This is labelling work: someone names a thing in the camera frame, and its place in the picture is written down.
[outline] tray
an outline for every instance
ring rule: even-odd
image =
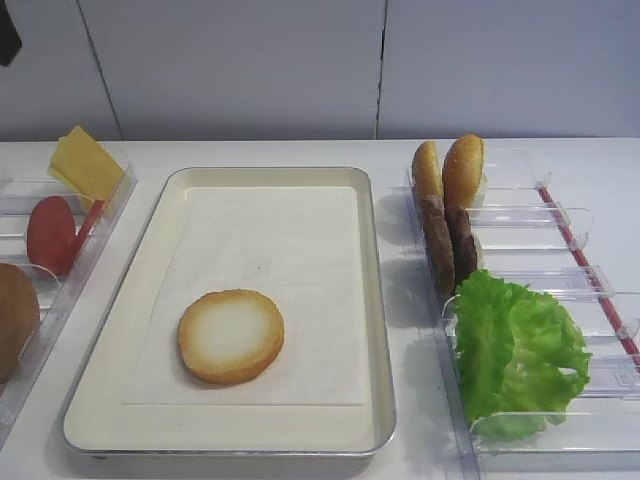
[[[194,382],[184,309],[274,300],[285,344],[257,379]],[[91,455],[373,455],[395,428],[369,179],[353,168],[188,168],[167,181],[64,418]]]
[[[483,247],[482,268],[553,295],[581,328],[593,357],[591,381],[569,404],[566,421],[517,442],[489,441],[477,432],[505,417],[546,417],[549,412],[502,412],[468,424],[453,350],[455,297],[439,296],[433,287],[410,168],[406,174],[404,195],[416,246],[407,254],[427,267],[421,270],[463,477],[478,479],[501,469],[600,468],[603,461],[637,466],[640,439],[632,432],[640,428],[640,294],[612,290],[601,269],[589,264],[583,249],[591,213],[555,202],[548,188],[550,173],[532,173],[532,163],[524,157],[519,149],[486,150],[488,188],[483,205],[469,211],[472,231]],[[495,183],[492,172],[500,172]]]
[[[76,229],[79,229],[87,216],[81,206],[81,197],[57,181],[14,180],[6,171],[0,172],[0,261],[17,265],[27,273],[40,305],[40,325],[24,345],[17,370],[8,382],[0,385],[0,448],[136,185],[135,171],[124,152],[111,147],[107,150],[123,167],[125,175],[105,202],[106,208],[65,276],[56,277],[30,263],[26,254],[26,228],[36,204],[50,195],[58,195],[69,204]]]

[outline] white paper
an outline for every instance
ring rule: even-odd
[[[203,188],[191,189],[187,198],[190,214],[123,402],[365,403],[370,393],[356,192]],[[185,370],[175,333],[184,310],[200,296],[235,288],[257,290],[276,303],[285,341],[255,380],[214,387]]]

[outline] top bun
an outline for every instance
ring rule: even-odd
[[[435,143],[426,141],[418,147],[413,156],[411,170],[418,197],[424,198],[428,195],[442,197],[444,195]]]
[[[445,207],[471,208],[484,168],[484,141],[474,134],[458,138],[445,157],[442,179]]]

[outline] sesame bun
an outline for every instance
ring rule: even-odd
[[[445,207],[471,208],[483,168],[483,139],[474,134],[458,138],[447,152],[442,171]]]

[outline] white tray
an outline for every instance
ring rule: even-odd
[[[89,454],[369,456],[395,428],[370,184],[352,168],[173,174],[72,389]],[[276,361],[211,388],[175,327],[207,291],[258,290],[285,321]]]

